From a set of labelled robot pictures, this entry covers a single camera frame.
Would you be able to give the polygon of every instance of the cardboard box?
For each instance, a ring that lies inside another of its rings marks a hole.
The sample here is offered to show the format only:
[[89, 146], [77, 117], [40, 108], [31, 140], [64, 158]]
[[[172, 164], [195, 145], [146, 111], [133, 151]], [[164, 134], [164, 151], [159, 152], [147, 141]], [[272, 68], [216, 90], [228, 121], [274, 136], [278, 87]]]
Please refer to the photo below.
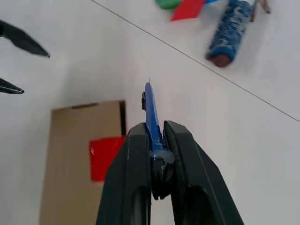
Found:
[[89, 142], [124, 135], [122, 102], [52, 112], [40, 225], [94, 225], [102, 186], [90, 181]]

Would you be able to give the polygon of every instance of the red paper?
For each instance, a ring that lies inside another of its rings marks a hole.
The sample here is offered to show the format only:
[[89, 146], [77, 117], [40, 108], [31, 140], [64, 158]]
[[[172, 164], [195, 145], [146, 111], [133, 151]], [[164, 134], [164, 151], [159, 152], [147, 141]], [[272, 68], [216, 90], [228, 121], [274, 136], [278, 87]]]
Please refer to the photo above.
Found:
[[90, 178], [104, 181], [107, 170], [121, 149], [126, 136], [90, 141]]
[[196, 18], [206, 0], [183, 0], [176, 8], [171, 21]]

